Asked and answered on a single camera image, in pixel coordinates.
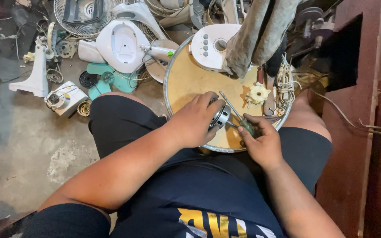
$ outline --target metal fan grille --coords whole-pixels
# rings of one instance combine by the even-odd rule
[[[149,25],[138,20],[130,20],[130,21],[133,22],[144,33],[144,35],[146,36],[150,44],[160,39],[160,35],[158,35],[155,32],[155,30],[153,30]],[[122,75],[122,77],[126,79],[133,79],[133,80],[146,80],[151,78],[151,75],[148,73],[148,70],[146,70],[145,65],[142,65],[133,74],[124,74],[124,73],[120,73],[120,74]]]
[[[168,17],[172,13],[175,13],[175,12],[183,9],[183,8],[178,8],[178,9],[165,8],[161,5],[160,0],[144,0],[144,1],[145,1],[146,5],[148,6],[149,10],[153,14],[155,14],[157,16],[161,16],[161,17]]]
[[[62,21],[64,16],[64,8],[68,0],[55,0],[54,12],[58,23],[68,32],[77,37],[96,38],[104,27],[113,20],[113,8],[120,3],[125,3],[125,0],[104,0],[104,15],[100,22],[88,25],[69,25]],[[88,18],[88,11],[93,6],[93,0],[79,0],[82,18]]]

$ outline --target gloved hand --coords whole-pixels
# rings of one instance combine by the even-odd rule
[[[246,144],[249,155],[264,170],[275,168],[283,161],[282,146],[277,130],[262,116],[251,116],[246,113],[243,116],[248,121],[256,124],[256,130],[262,135],[253,138],[245,128],[241,126],[237,128]]]
[[[197,95],[182,109],[175,113],[164,126],[169,127],[172,136],[182,148],[193,148],[205,145],[215,137],[218,127],[208,131],[209,123],[214,115],[225,105],[225,101],[213,99],[219,96],[212,91]]]

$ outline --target person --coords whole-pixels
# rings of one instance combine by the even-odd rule
[[[195,148],[218,131],[217,98],[197,95],[167,121],[136,97],[99,96],[89,130],[101,159],[49,197],[23,237],[344,237],[312,196],[331,138],[307,91],[279,132],[244,114],[262,134],[238,127],[247,152],[204,156]]]

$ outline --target screwdriver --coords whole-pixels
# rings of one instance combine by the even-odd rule
[[[229,100],[227,100],[227,98],[224,95],[224,93],[222,91],[219,91],[219,92],[220,92],[220,95],[226,101],[226,103],[229,104],[230,108],[235,112],[236,116],[239,117],[239,120],[240,120],[239,125],[241,125],[243,128],[245,128],[251,134],[252,137],[255,137],[255,130],[252,127],[252,125],[248,122],[248,120],[246,118],[242,119],[242,117],[239,115],[239,113],[237,113],[237,111],[233,107],[233,105],[229,102]]]

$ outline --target concrete floor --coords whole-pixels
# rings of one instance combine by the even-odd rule
[[[183,25],[171,30],[168,33],[178,44],[192,34]],[[78,78],[86,66],[77,54],[64,59],[64,80],[80,85]],[[157,81],[141,84],[131,94],[156,114],[167,113],[162,84]],[[43,99],[0,85],[0,218],[38,208],[69,178],[98,159],[88,118],[78,114],[70,119],[59,117]]]

